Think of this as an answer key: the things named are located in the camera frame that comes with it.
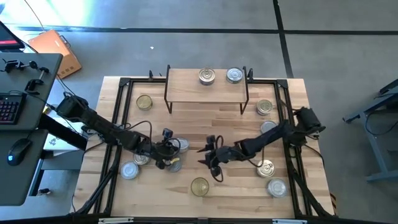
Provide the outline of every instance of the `food can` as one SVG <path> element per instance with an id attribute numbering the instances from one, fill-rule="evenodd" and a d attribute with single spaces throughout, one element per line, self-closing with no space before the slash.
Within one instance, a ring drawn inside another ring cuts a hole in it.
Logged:
<path id="1" fill-rule="evenodd" d="M 134 179 L 139 174 L 139 167 L 133 161 L 126 162 L 120 168 L 120 174 L 124 179 Z"/>
<path id="2" fill-rule="evenodd" d="M 141 95 L 136 101 L 140 110 L 147 111 L 152 108 L 152 98 L 148 95 Z"/>
<path id="3" fill-rule="evenodd" d="M 272 103 L 269 100 L 257 102 L 257 113 L 261 116 L 268 115 L 272 111 Z"/>
<path id="4" fill-rule="evenodd" d="M 182 168 L 182 161 L 179 156 L 172 159 L 173 163 L 167 167 L 170 172 L 178 172 Z"/>
<path id="5" fill-rule="evenodd" d="M 199 71 L 199 81 L 202 85 L 213 84 L 216 78 L 216 73 L 211 68 L 203 68 Z"/>
<path id="6" fill-rule="evenodd" d="M 180 153 L 187 152 L 189 149 L 189 141 L 184 138 L 177 138 L 177 139 L 178 139 L 178 141 L 180 141 L 180 144 L 178 144 L 178 141 L 176 139 L 172 139 L 172 140 L 170 140 L 170 142 L 175 147 L 180 146 Z"/>
<path id="7" fill-rule="evenodd" d="M 287 193 L 285 182 L 279 178 L 268 182 L 267 190 L 274 197 L 285 197 Z"/>
<path id="8" fill-rule="evenodd" d="M 209 192 L 209 182 L 202 177 L 198 177 L 191 183 L 191 191 L 198 197 L 205 196 Z"/>
<path id="9" fill-rule="evenodd" d="M 260 177 L 271 177 L 274 175 L 275 166 L 271 161 L 264 159 L 263 161 L 260 161 L 257 166 L 260 166 L 257 168 L 257 173 Z"/>
<path id="10" fill-rule="evenodd" d="M 267 131 L 271 130 L 272 128 L 276 127 L 276 123 L 273 121 L 265 121 L 262 125 L 261 125 L 261 133 L 264 134 Z"/>
<path id="11" fill-rule="evenodd" d="M 132 160 L 137 165 L 145 165 L 150 162 L 150 157 L 135 154 Z"/>
<path id="12" fill-rule="evenodd" d="M 232 84 L 237 84 L 243 79 L 243 72 L 240 68 L 230 68 L 226 71 L 226 79 Z"/>

